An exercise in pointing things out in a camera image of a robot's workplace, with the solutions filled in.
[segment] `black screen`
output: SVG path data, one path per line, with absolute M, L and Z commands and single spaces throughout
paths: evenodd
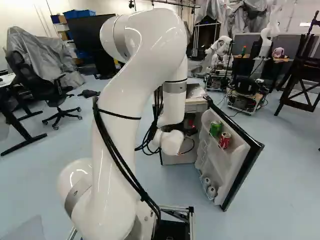
M 74 44 L 78 50 L 92 52 L 103 49 L 100 29 L 106 20 L 115 14 L 70 18 L 67 20 Z

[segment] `blue storage bin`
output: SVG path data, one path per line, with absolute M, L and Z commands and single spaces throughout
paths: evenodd
M 74 39 L 74 37 L 72 36 L 72 33 L 71 33 L 70 30 L 66 31 L 66 34 L 68 35 L 68 39 L 69 40 L 73 40 Z
M 79 59 L 90 58 L 90 55 L 86 51 L 75 50 L 75 54 Z
M 70 11 L 65 11 L 63 15 L 65 16 L 65 19 L 75 19 L 78 17 L 78 10 L 70 10 Z
M 51 17 L 51 20 L 52 20 L 52 23 L 53 23 L 53 24 L 58 24 L 58 23 L 60 23 L 60 21 L 59 21 L 59 15 L 51 15 L 50 17 Z
M 90 16 L 95 16 L 96 12 L 87 9 L 87 10 L 78 11 L 77 15 L 78 15 L 78 18 L 90 17 Z

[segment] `fridge door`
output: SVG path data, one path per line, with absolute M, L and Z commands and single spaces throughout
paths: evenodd
M 258 158 L 264 145 L 254 140 L 228 115 L 206 97 L 209 109 L 201 117 L 201 131 L 195 167 L 203 190 L 215 205 L 226 211 Z M 212 121 L 222 122 L 222 132 L 231 134 L 227 149 L 219 146 L 219 137 L 210 134 Z

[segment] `red can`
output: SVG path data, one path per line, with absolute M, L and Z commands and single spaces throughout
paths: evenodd
M 219 146 L 222 149 L 227 149 L 229 147 L 230 140 L 231 140 L 231 134 L 229 132 L 224 131 L 220 135 Z

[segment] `office chair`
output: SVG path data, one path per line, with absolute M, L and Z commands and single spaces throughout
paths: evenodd
M 25 63 L 23 56 L 18 51 L 12 51 L 8 53 L 5 58 L 13 72 L 19 76 L 21 84 L 31 91 L 36 100 L 44 100 L 50 108 L 57 108 L 58 113 L 42 120 L 43 124 L 47 125 L 48 121 L 56 118 L 55 122 L 52 124 L 52 127 L 54 130 L 58 130 L 58 123 L 61 118 L 72 117 L 78 118 L 79 120 L 82 119 L 80 115 L 70 114 L 74 111 L 81 112 L 80 107 L 69 110 L 61 110 L 59 108 L 66 98 L 74 96 L 74 94 L 67 94 L 73 89 L 72 86 L 61 87 L 60 79 L 66 75 L 65 73 L 54 79 L 52 83 L 49 80 L 39 77 L 33 68 L 29 64 Z

